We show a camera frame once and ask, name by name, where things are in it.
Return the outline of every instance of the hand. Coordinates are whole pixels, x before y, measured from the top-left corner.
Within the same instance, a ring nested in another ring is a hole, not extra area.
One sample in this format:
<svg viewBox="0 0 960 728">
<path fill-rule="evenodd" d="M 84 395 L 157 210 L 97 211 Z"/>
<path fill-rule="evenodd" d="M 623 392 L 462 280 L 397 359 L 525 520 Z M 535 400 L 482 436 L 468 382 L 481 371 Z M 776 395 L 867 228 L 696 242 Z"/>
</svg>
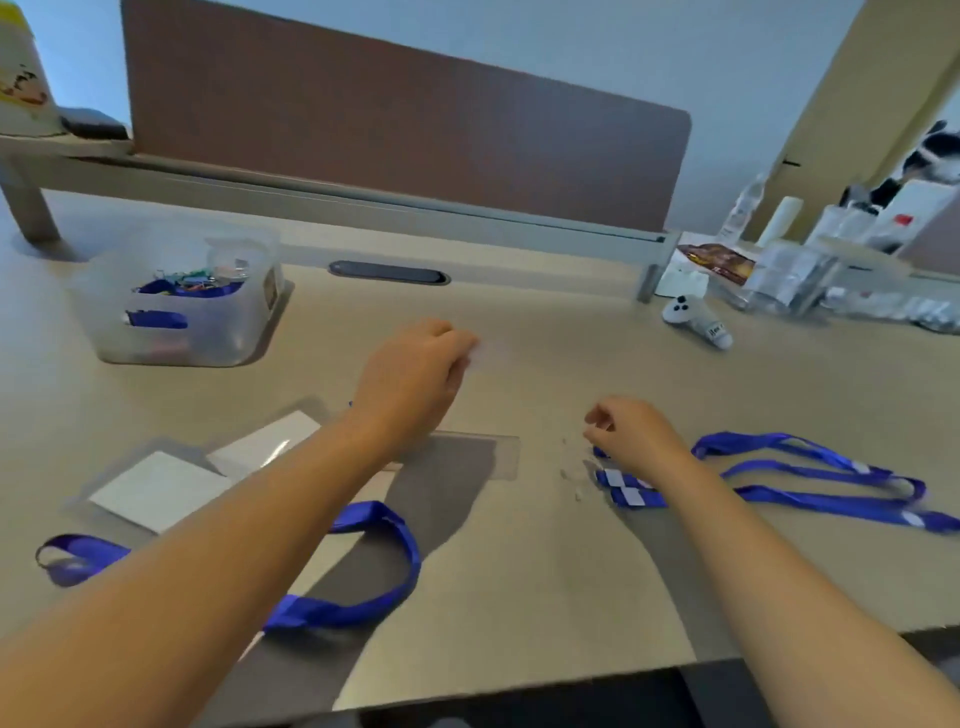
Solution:
<svg viewBox="0 0 960 728">
<path fill-rule="evenodd" d="M 424 319 L 388 339 L 367 361 L 349 413 L 372 425 L 397 456 L 437 428 L 469 365 L 477 337 Z"/>
<path fill-rule="evenodd" d="M 606 397 L 584 420 L 590 425 L 584 437 L 652 485 L 663 481 L 678 463 L 694 459 L 677 430 L 649 402 Z"/>
</svg>

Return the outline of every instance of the small clear plastic box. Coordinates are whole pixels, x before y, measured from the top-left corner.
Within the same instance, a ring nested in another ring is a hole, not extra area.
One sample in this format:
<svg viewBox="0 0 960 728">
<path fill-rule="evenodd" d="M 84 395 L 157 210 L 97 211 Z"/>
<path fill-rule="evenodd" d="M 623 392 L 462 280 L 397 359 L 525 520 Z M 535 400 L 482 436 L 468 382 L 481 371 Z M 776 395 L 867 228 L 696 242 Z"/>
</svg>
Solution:
<svg viewBox="0 0 960 728">
<path fill-rule="evenodd" d="M 70 291 L 104 361 L 234 367 L 253 357 L 276 315 L 284 290 L 278 247 L 278 234 L 266 229 L 217 221 L 152 224 L 90 260 L 70 280 Z M 244 284 L 220 298 L 135 292 L 164 275 L 234 264 L 246 273 Z M 174 312 L 186 327 L 135 327 L 131 311 Z"/>
</svg>

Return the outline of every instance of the yellow lid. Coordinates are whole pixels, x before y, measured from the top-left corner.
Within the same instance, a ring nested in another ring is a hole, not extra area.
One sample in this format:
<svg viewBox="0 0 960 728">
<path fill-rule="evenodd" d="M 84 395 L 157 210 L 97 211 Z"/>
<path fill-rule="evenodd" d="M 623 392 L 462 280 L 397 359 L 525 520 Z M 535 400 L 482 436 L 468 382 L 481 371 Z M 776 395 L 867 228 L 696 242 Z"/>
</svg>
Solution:
<svg viewBox="0 0 960 728">
<path fill-rule="evenodd" d="M 0 23 L 11 23 L 23 28 L 27 33 L 30 32 L 27 18 L 23 16 L 23 11 L 16 3 L 0 2 Z"/>
</svg>

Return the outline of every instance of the person's left arm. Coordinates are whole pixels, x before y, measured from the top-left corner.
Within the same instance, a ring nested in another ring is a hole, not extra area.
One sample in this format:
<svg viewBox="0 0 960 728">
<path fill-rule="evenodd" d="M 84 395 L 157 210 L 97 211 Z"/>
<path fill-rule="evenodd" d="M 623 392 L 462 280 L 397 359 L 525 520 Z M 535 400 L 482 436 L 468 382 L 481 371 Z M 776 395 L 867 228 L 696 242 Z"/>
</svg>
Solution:
<svg viewBox="0 0 960 728">
<path fill-rule="evenodd" d="M 4 723 L 187 725 L 343 507 L 440 423 L 475 343 L 442 321 L 403 331 L 348 413 L 1 642 Z"/>
</svg>

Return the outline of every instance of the forearm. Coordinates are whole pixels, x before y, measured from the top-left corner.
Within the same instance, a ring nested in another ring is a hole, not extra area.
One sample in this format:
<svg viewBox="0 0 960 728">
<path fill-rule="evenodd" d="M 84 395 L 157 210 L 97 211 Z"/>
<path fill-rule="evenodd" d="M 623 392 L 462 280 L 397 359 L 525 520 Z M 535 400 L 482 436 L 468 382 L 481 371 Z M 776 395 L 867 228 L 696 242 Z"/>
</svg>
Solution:
<svg viewBox="0 0 960 728">
<path fill-rule="evenodd" d="M 389 460 L 383 434 L 350 420 L 324 427 L 0 645 L 10 723 L 189 722 Z M 55 674 L 68 679 L 51 702 Z"/>
<path fill-rule="evenodd" d="M 783 728 L 953 726 L 960 696 L 701 463 L 656 481 L 707 567 Z"/>
</svg>

